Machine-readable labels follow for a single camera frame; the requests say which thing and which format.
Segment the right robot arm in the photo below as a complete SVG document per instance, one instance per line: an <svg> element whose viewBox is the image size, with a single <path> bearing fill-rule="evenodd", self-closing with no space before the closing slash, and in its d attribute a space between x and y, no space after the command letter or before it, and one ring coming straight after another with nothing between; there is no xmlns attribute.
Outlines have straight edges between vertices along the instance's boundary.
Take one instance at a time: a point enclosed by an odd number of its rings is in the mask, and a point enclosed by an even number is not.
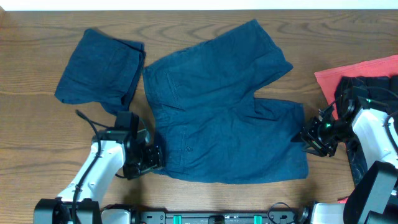
<svg viewBox="0 0 398 224"><path fill-rule="evenodd" d="M337 145L359 145L366 162L359 184L345 203L315 202L304 207L297 223L397 223L397 133L389 106L369 98L369 87L352 86L333 105L308 121L297 135L304 152L334 156Z"/></svg>

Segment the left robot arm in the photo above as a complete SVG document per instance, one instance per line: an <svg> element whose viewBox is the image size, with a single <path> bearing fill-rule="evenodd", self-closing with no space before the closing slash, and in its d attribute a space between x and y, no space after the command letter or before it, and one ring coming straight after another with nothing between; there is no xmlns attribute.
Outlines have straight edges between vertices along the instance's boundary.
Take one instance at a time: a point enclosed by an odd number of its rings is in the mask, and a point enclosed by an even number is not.
<svg viewBox="0 0 398 224"><path fill-rule="evenodd" d="M132 180L164 167L159 146L150 133L139 129L138 115L118 113L113 126L95 130L89 156L70 184L54 199L42 199L34 208L34 223L140 223L130 205L100 205L113 179Z"/></svg>

